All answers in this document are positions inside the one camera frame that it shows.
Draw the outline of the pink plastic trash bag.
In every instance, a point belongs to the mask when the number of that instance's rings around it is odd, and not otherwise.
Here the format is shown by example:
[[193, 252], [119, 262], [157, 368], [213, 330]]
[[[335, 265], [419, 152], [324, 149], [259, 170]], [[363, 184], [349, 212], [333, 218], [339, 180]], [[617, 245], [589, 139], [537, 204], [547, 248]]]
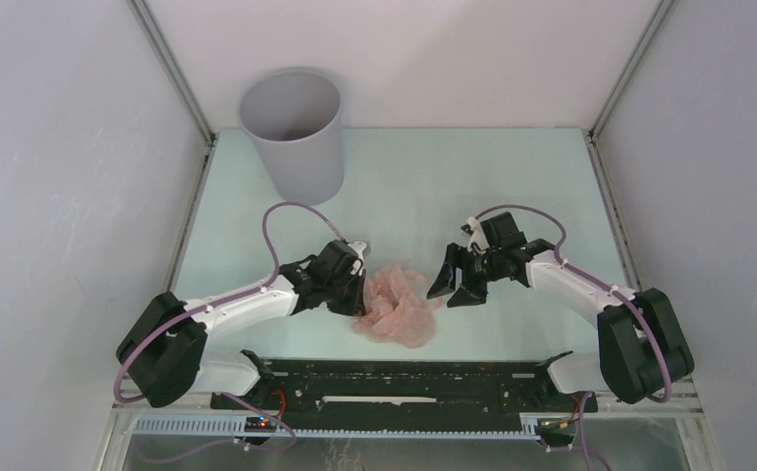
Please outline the pink plastic trash bag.
[[351, 330], [373, 342], [421, 348], [436, 335], [435, 312], [444, 300], [427, 300], [422, 294], [431, 282], [400, 263], [383, 266], [369, 276], [364, 287], [365, 311]]

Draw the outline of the grey trash bin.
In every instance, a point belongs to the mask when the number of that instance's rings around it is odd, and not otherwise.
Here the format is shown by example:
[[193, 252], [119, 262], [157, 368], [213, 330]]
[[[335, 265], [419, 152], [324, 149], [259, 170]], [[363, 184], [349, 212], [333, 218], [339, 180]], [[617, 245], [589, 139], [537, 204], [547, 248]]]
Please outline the grey trash bin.
[[315, 206], [340, 191], [343, 107], [338, 87], [306, 68], [275, 71], [243, 94], [238, 122], [283, 199]]

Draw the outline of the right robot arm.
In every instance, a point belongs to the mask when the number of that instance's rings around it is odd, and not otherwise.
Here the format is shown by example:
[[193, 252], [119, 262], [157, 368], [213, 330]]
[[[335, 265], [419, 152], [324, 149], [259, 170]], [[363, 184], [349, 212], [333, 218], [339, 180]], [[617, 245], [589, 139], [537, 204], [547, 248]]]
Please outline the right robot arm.
[[516, 208], [496, 205], [466, 220], [468, 241], [447, 246], [427, 298], [446, 297], [450, 308], [479, 306], [489, 284], [509, 280], [555, 297], [589, 323], [596, 352], [564, 352], [541, 363], [532, 394], [544, 409], [561, 408], [573, 393], [598, 391], [627, 404], [670, 401], [674, 383], [693, 372], [694, 358], [669, 297], [657, 288], [610, 284], [575, 266], [562, 253], [565, 227], [542, 210], [536, 215], [560, 237], [528, 239], [515, 222]]

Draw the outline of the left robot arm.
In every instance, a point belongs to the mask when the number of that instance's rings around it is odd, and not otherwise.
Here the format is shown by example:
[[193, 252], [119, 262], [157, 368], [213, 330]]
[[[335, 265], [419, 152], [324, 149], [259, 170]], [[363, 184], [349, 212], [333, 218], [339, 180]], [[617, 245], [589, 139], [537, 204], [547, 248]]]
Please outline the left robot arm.
[[230, 393], [248, 408], [272, 395], [263, 362], [239, 344], [243, 331], [324, 306], [363, 314], [365, 258], [362, 240], [335, 239], [317, 255], [282, 265], [274, 277], [203, 298], [153, 297], [116, 350], [125, 375], [155, 408], [187, 393]]

